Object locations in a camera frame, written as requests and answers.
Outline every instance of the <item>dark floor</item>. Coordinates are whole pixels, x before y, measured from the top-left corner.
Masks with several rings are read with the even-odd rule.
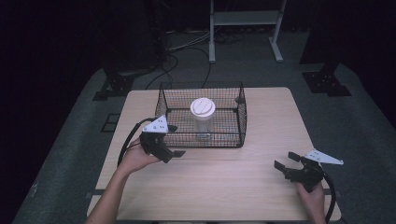
[[[278,44],[284,57],[277,63],[268,43],[270,33],[245,35],[231,45],[217,45],[217,61],[209,65],[200,50],[175,52],[174,81],[240,80],[245,87],[287,87],[291,90],[316,149],[344,160],[345,165],[324,164],[340,198],[338,204],[349,223],[393,223],[396,219],[396,132],[361,85],[358,76],[340,64],[335,72],[351,96],[329,97],[312,93],[302,72],[318,71],[321,64],[300,65],[308,33],[283,32]],[[178,46],[196,35],[170,35]],[[207,44],[194,46],[207,52]],[[163,65],[170,69],[176,58]],[[135,80],[143,90],[163,71]],[[149,89],[158,89],[162,76]],[[109,114],[121,112],[125,97],[93,101],[102,88],[103,70],[92,75],[60,132],[36,187],[25,199],[14,223],[81,223],[90,193],[95,188],[112,133],[102,132]]]

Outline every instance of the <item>dark background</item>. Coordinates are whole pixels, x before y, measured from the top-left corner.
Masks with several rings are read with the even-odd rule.
[[[84,85],[115,58],[132,69],[163,56],[151,1],[2,1],[1,222],[14,218]],[[279,1],[217,0],[217,10],[278,8]],[[209,1],[159,2],[164,29],[207,29]],[[284,31],[311,28],[302,63],[335,55],[396,124],[394,1],[289,0]]]

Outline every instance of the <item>wire cage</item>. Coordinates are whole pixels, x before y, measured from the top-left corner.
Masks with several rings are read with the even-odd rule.
[[[191,103],[208,98],[216,106],[213,128],[200,133],[194,129]],[[244,145],[247,131],[247,104],[242,82],[163,82],[155,115],[165,115],[168,125],[177,126],[163,141],[168,147],[222,147]]]

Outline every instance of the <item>black cable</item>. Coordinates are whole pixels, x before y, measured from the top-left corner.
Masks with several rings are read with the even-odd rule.
[[[341,221],[343,221],[345,224],[348,224],[347,220],[341,217]]]
[[[133,145],[131,145],[131,146],[129,146],[129,147],[127,147],[126,149],[128,150],[129,148],[131,148],[131,147],[135,147],[135,146],[137,146],[137,145],[140,145],[140,144],[142,144],[142,143],[136,143],[136,144],[133,144]]]
[[[225,33],[218,33],[215,35],[215,43],[216,44],[227,43],[229,38],[230,38],[230,36]]]
[[[181,49],[174,50],[174,52],[179,52],[179,51],[182,51],[182,50],[185,50],[185,49],[195,49],[195,50],[201,51],[201,52],[206,56],[207,61],[209,62],[209,55],[208,55],[203,49],[192,48],[192,47],[186,47],[186,48],[181,48]],[[209,79],[210,71],[212,70],[212,64],[211,64],[211,63],[208,63],[208,65],[209,65],[208,71],[207,71],[207,73],[206,73],[206,77],[205,77],[204,83],[202,84],[201,89],[205,86],[207,80]]]
[[[326,172],[324,172],[323,177],[326,180],[326,182],[329,184],[330,192],[332,194],[332,199],[330,201],[329,210],[327,211],[327,215],[326,215],[326,223],[329,223],[330,218],[332,217],[332,211],[334,210],[334,207],[335,207],[335,201],[336,201],[337,196],[335,194],[334,183],[332,182],[332,179],[329,177],[329,175]]]
[[[236,34],[236,35],[228,35],[228,38],[230,39],[229,41],[223,42],[223,43],[219,43],[221,45],[231,45],[234,44],[236,42],[242,41],[245,39],[245,36],[243,34]]]
[[[159,77],[161,77],[161,76],[163,76],[163,75],[165,75],[165,74],[169,74],[170,71],[172,71],[174,68],[176,68],[176,66],[178,65],[178,58],[177,58],[176,56],[172,55],[172,54],[170,54],[169,56],[171,56],[171,57],[173,57],[174,59],[176,59],[175,65],[174,65],[171,69],[165,70],[165,72],[159,74],[159,75],[156,76],[154,79],[152,79],[152,80],[150,81],[150,83],[146,86],[145,90],[147,90],[147,89],[149,88],[149,86],[150,86],[157,78],[159,78]]]
[[[172,76],[169,74],[169,72],[171,71],[168,71],[168,70],[166,70],[165,68],[163,68],[163,64],[161,64],[161,69],[166,73],[166,75],[168,76],[168,79],[169,79],[169,82],[173,82],[173,78],[172,78]]]
[[[126,138],[126,140],[125,140],[125,142],[124,142],[124,144],[122,146],[122,149],[121,149],[121,152],[120,152],[120,155],[119,155],[119,160],[117,162],[117,166],[120,165],[120,163],[121,163],[121,161],[122,161],[122,159],[123,159],[123,157],[125,155],[125,152],[128,149],[129,142],[131,142],[132,137],[137,132],[137,130],[139,129],[140,125],[142,125],[142,123],[144,123],[146,121],[154,121],[154,120],[155,120],[155,118],[154,119],[143,119],[142,121],[136,123],[136,125],[131,130],[131,132],[129,133],[128,137]]]

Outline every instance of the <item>forearm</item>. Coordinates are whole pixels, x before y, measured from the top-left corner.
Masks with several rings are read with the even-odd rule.
[[[127,179],[128,175],[120,171],[114,173],[86,223],[115,223]]]
[[[311,224],[326,224],[324,215],[316,215],[309,218]]]

